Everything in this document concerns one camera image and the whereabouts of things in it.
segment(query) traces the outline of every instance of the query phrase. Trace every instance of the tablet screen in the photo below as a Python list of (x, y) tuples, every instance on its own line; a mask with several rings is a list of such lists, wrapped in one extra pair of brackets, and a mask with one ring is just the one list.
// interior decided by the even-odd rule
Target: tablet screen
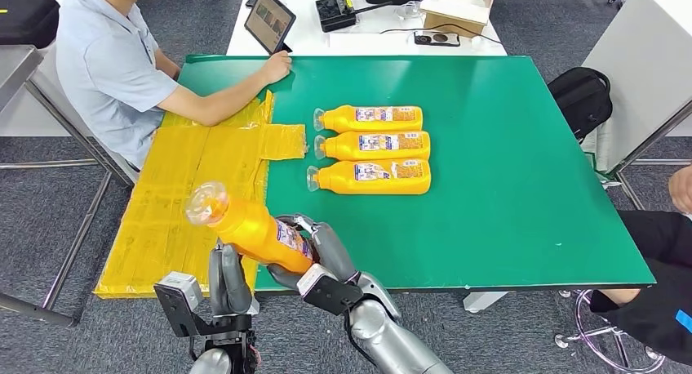
[(278, 0), (257, 0), (245, 28), (269, 54), (280, 51), (295, 15)]

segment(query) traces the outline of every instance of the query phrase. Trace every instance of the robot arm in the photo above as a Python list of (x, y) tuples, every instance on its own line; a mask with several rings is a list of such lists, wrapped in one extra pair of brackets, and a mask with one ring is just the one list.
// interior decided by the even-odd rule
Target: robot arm
[[(401, 312), (392, 297), (375, 277), (356, 270), (328, 224), (315, 223), (300, 214), (278, 219), (309, 235), (318, 263), (306, 274), (268, 265), (277, 283), (299, 292), (311, 305), (343, 315), (344, 330), (353, 347), (382, 373), (452, 373), (416, 335), (397, 323)], [(190, 337), (190, 354), (196, 359), (190, 374), (251, 374), (260, 363), (251, 329), (251, 315), (258, 312), (259, 305), (243, 274), (233, 246), (219, 242), (209, 262), (214, 317), (210, 323), (193, 312), (202, 300), (194, 276), (171, 272), (154, 286), (174, 333)], [(205, 341), (199, 358), (193, 350), (195, 336)]]
[(299, 291), (304, 300), (321, 307), (323, 300), (317, 300), (315, 304), (309, 299), (319, 282), (314, 281), (305, 287), (304, 281), (314, 269), (323, 267), (329, 270), (331, 274), (322, 277), (333, 277), (341, 285), (350, 284), (360, 289), (361, 298), (350, 305), (348, 312), (344, 308), (345, 331), (352, 342), (355, 338), (362, 343), (364, 351), (353, 342), (354, 347), (382, 373), (452, 373), (416, 335), (397, 323), (401, 312), (392, 297), (372, 275), (356, 271), (344, 245), (328, 224), (315, 223), (303, 215), (280, 216), (279, 219), (310, 234), (319, 265), (313, 265), (305, 275), (291, 274), (280, 266), (270, 265), (269, 272), (277, 283)]

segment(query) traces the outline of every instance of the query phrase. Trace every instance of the black shorts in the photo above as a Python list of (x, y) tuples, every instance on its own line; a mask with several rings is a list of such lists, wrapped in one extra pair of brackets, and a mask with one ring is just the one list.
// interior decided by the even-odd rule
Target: black shorts
[(692, 365), (692, 221), (660, 211), (620, 211), (620, 217), (657, 283), (623, 307), (595, 291), (591, 311), (668, 358)]

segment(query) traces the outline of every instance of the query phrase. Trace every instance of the green tabletop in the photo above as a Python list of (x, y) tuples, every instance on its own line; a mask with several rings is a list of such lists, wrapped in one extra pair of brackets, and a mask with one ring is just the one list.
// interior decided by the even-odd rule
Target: green tabletop
[[(197, 57), (180, 82), (209, 94), (259, 57)], [(305, 159), (271, 162), (267, 205), (331, 224), (356, 267), (387, 288), (646, 285), (654, 277), (528, 57), (295, 57), (270, 87), (273, 122), (340, 105), (418, 105), (432, 185), (420, 196), (310, 193)], [(281, 289), (260, 267), (256, 289)]]

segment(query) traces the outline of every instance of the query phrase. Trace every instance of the cardboard box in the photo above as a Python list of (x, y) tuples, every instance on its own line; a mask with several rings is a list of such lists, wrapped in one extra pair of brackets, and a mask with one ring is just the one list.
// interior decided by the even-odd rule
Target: cardboard box
[(425, 28), (456, 24), (466, 30), (449, 25), (438, 30), (472, 38), (488, 24), (492, 5), (493, 0), (423, 0), (420, 9), (426, 12)]

